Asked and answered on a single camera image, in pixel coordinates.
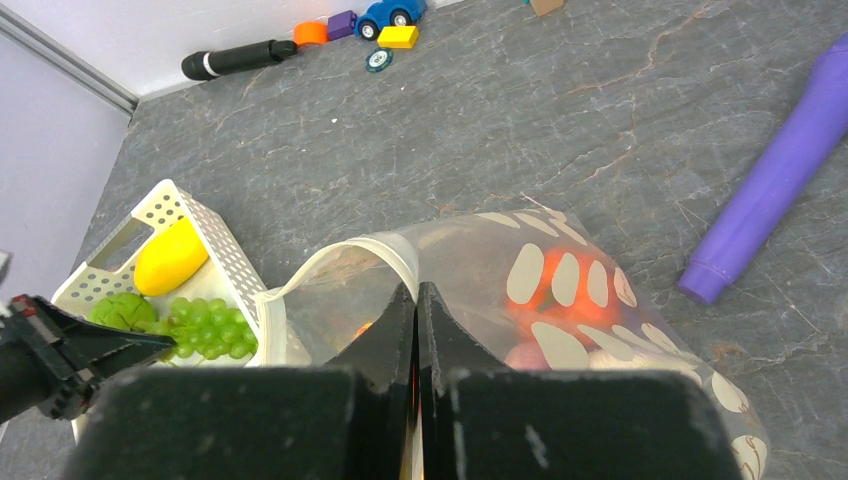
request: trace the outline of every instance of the white basket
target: white basket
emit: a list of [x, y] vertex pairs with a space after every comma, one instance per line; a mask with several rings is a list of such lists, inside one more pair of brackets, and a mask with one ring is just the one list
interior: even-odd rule
[[[147, 245], [153, 237], [184, 216], [189, 218], [203, 242], [209, 253], [209, 260], [173, 292], [159, 297], [148, 297], [147, 300], [156, 307], [160, 316], [164, 316], [170, 309], [171, 301], [176, 297], [182, 296], [189, 300], [223, 298], [228, 305], [236, 305], [241, 310], [254, 335], [259, 339], [259, 349], [262, 350], [256, 304], [251, 295], [264, 291], [265, 285], [221, 216], [192, 199], [191, 195], [177, 188], [171, 180], [159, 182], [144, 200], [133, 208], [130, 215], [97, 247], [88, 260], [59, 287], [53, 295], [53, 304], [72, 315], [85, 317], [99, 300], [107, 296], [118, 292], [137, 293], [132, 277], [141, 248], [117, 268], [108, 267], [110, 258], [127, 246], [142, 225], [153, 228], [153, 234], [144, 241], [144, 245]], [[255, 355], [248, 365], [258, 364], [259, 358], [260, 355]], [[224, 356], [206, 363], [221, 366], [244, 365], [245, 362], [233, 361]]]

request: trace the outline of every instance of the gray marble countertop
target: gray marble countertop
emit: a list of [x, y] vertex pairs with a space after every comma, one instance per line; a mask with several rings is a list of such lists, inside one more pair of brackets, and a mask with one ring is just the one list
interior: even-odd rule
[[[846, 26], [843, 0], [571, 0], [541, 19], [475, 0], [429, 12], [379, 74], [364, 41], [306, 48], [143, 103], [80, 260], [163, 178], [223, 216], [269, 287], [328, 243], [529, 197], [577, 215], [747, 393], [767, 478], [848, 478], [846, 144], [716, 305], [674, 289]], [[4, 471], [25, 459], [6, 443], [2, 478], [42, 478]]]

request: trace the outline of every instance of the grape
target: grape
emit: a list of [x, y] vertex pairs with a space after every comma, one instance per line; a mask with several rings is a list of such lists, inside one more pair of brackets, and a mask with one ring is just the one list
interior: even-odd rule
[[236, 323], [247, 323], [247, 319], [244, 318], [244, 314], [241, 313], [241, 310], [237, 308], [231, 308], [230, 310], [235, 310], [233, 312], [233, 321]]
[[147, 333], [152, 333], [153, 335], [169, 335], [171, 333], [171, 327], [168, 326], [167, 322], [156, 322], [150, 326], [150, 330]]
[[221, 340], [227, 343], [233, 343], [241, 339], [243, 335], [241, 327], [238, 325], [224, 325], [221, 327]]
[[226, 355], [230, 353], [230, 345], [222, 340], [215, 340], [214, 342], [212, 342], [210, 347], [213, 352], [218, 354], [219, 357], [221, 355]]
[[217, 327], [204, 327], [200, 331], [200, 338], [205, 344], [209, 344], [216, 338], [220, 337], [221, 331]]
[[222, 298], [189, 301], [177, 297], [171, 302], [167, 318], [141, 323], [137, 328], [172, 337], [177, 347], [169, 358], [188, 358], [197, 352], [207, 360], [216, 360], [227, 354], [241, 359], [255, 354], [259, 345], [241, 310], [228, 307], [227, 301]]
[[191, 345], [177, 345], [174, 353], [180, 358], [188, 358], [194, 354], [194, 348]]
[[217, 312], [218, 310], [226, 310], [227, 309], [227, 302], [225, 302], [223, 299], [216, 298], [215, 300], [212, 300], [211, 302], [209, 302], [208, 308], [209, 308], [209, 310], [211, 310], [213, 312]]
[[168, 323], [168, 325], [170, 325], [172, 327], [182, 327], [183, 325], [186, 324], [184, 319], [178, 318], [175, 315], [169, 316], [168, 318], [165, 319], [165, 321]]
[[247, 343], [256, 343], [256, 336], [253, 334], [253, 330], [250, 329], [250, 325], [245, 324], [242, 328], [242, 337], [244, 337]]
[[208, 310], [197, 309], [191, 313], [189, 323], [192, 325], [203, 325], [209, 323], [212, 319], [212, 314]]
[[206, 303], [206, 300], [202, 298], [195, 298], [191, 301], [191, 306], [194, 307], [195, 310], [206, 310], [209, 308], [209, 305]]
[[226, 325], [230, 323], [230, 313], [226, 310], [216, 310], [212, 312], [212, 324], [213, 325]]
[[203, 345], [203, 337], [200, 335], [200, 332], [191, 332], [185, 336], [185, 343], [192, 347], [200, 347]]
[[220, 356], [221, 354], [216, 352], [213, 347], [207, 347], [205, 350], [203, 350], [203, 358], [205, 358], [206, 360], [217, 360]]
[[236, 342], [230, 348], [230, 357], [240, 360], [250, 353], [250, 344], [247, 342]]
[[187, 318], [191, 314], [192, 305], [184, 297], [177, 297], [171, 302], [171, 313], [180, 318]]

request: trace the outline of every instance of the purple flashlight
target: purple flashlight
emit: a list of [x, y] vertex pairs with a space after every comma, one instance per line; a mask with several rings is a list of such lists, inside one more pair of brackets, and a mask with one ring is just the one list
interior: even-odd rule
[[807, 89], [707, 232], [677, 287], [711, 304], [736, 281], [848, 131], [848, 34], [819, 55]]

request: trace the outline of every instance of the metal trim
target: metal trim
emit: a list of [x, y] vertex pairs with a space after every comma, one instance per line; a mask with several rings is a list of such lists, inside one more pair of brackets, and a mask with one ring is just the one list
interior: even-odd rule
[[0, 34], [41, 57], [118, 110], [132, 115], [138, 97], [0, 4]]

